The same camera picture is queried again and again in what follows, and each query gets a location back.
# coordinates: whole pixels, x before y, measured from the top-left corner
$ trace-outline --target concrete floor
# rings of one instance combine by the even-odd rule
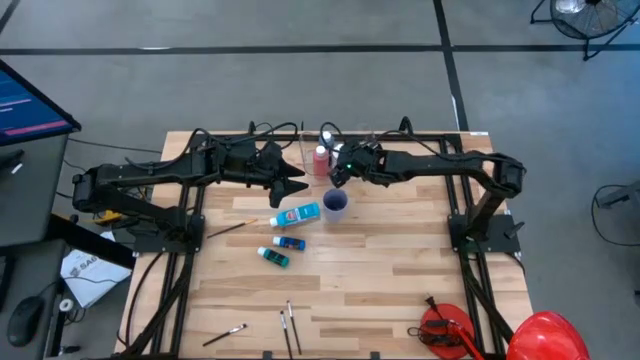
[[[552,25],[529,25],[535,3],[446,0],[451,41],[579,44]],[[618,42],[640,43],[640,27]],[[439,44],[433,2],[22,0],[0,34],[0,50],[354,43]],[[75,137],[90,141],[161,149],[168,130],[231,130],[250,120],[387,129],[408,115],[419,130],[457,126],[441,52],[3,59],[72,113],[84,126]],[[601,241],[589,209],[598,186],[640,179],[640,52],[604,52],[588,63],[577,51],[456,52],[454,59],[470,130],[489,131],[497,151],[529,170],[509,206],[526,222],[520,240],[534,310],[564,314],[593,358],[637,358],[640,249]],[[66,157],[90,167],[123,156],[157,159],[76,143]],[[60,191],[71,192],[73,174],[64,168]],[[55,211],[72,210],[58,199]],[[598,221],[616,241],[638,239],[626,204]],[[84,350],[65,358],[111,353],[127,287],[66,328],[64,342]]]

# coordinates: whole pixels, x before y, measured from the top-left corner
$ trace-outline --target computer monitor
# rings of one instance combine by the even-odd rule
[[[71,115],[0,60],[0,146],[80,129]]]

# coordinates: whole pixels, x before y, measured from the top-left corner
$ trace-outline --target computer mouse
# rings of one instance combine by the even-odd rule
[[[7,341],[15,347],[27,345],[36,334],[44,299],[39,296],[30,296],[22,299],[7,325]]]

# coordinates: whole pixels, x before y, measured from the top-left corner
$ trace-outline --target red hard hat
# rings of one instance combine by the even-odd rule
[[[560,314],[543,311],[532,315],[516,330],[507,360],[589,360],[578,331]]]

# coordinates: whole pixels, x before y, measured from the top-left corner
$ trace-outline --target wooden tabletop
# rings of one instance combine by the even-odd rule
[[[177,156],[190,132],[167,134],[162,158]],[[465,151],[491,152],[486,134],[461,133]],[[311,149],[315,144],[306,145]],[[384,143],[385,149],[416,155],[427,150],[416,143]],[[290,164],[302,168],[298,143],[284,151]],[[349,196],[346,217],[339,224],[323,219],[278,229],[269,218],[279,211],[317,201],[330,189],[327,179],[296,179],[309,189],[286,197],[280,209],[269,207],[268,191],[242,184],[212,184],[207,188],[203,214],[206,234],[247,219],[257,222],[211,239],[204,239],[195,257],[180,357],[259,358],[265,350],[287,358],[279,312],[291,300],[302,357],[434,358],[407,328],[419,325],[427,310],[426,294],[438,303],[455,304],[466,311],[459,261],[451,249],[447,215],[450,214],[444,177],[421,177],[406,183],[380,186],[352,179],[343,189]],[[459,179],[460,208],[464,209]],[[481,188],[471,182],[474,199]],[[159,185],[153,202],[178,203],[178,185]],[[195,189],[191,193],[195,198]],[[275,248],[273,236],[286,235],[307,242],[304,252]],[[271,247],[290,258],[283,269],[257,254]],[[126,314],[142,272],[154,254],[141,256],[133,272]],[[167,256],[150,272],[140,291],[132,323],[133,335],[147,324],[158,306]],[[532,314],[524,276],[513,259],[487,254],[498,309],[515,330]],[[484,312],[483,334],[491,336]],[[163,349],[169,348],[174,311],[168,315]],[[202,347],[205,341],[242,324],[248,328]],[[295,353],[295,341],[291,341]]]

